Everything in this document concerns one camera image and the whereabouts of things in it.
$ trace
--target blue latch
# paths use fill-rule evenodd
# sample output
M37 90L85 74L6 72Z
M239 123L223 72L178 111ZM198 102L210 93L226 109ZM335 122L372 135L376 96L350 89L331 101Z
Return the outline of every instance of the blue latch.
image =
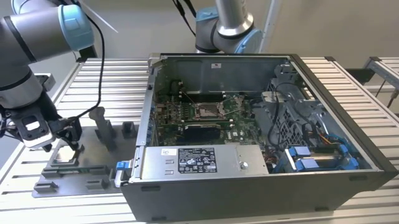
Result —
M291 156L298 156L298 157L311 156L311 151L307 146L293 146L289 149L289 151Z
M314 160L314 158L298 160L295 162L295 166L297 166L297 170L299 172L319 168L319 165L318 165L317 161Z
M130 162L121 161L117 164L117 170L127 170L130 168Z

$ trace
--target metal case panel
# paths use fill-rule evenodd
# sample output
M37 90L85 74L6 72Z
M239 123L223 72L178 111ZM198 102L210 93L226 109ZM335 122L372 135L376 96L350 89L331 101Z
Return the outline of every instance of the metal case panel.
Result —
M183 221L333 211L384 172L270 175L135 183L122 187L141 221Z

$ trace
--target motherboard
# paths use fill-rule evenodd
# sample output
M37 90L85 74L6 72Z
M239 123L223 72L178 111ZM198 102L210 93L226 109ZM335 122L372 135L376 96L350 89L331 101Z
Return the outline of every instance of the motherboard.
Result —
M265 145L251 104L245 94L197 95L179 92L157 102L161 146Z

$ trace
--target white wall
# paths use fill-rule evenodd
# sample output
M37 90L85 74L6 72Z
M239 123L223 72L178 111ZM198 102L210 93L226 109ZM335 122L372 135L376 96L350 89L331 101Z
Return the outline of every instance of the white wall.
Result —
M85 3L118 30L118 33L113 31L90 13L105 32L109 58L143 58L153 52L195 51L195 37L173 0L86 0ZM215 0L193 0L193 4L199 10L214 6ZM254 14L255 25L261 29L265 27L269 5L270 0L247 0L249 11ZM195 19L187 8L186 17L195 30Z
M334 56L346 67L399 56L398 0L281 1L269 52Z

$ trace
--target gray base plate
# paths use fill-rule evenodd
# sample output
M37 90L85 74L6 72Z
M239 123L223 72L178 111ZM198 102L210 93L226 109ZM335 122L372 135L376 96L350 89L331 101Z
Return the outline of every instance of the gray base plate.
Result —
M97 127L83 127L81 143L85 145L85 151L79 154L78 165L55 167L54 160L59 149L67 145L65 141L61 141L43 170L58 169L58 171L50 171L49 174L42 172L41 180L35 185L35 189L41 188L41 192L35 190L34 197L121 193L114 183L115 166L119 161L134 158L137 138L125 139L122 126L115 126L114 140L118 149L109 151L95 130Z

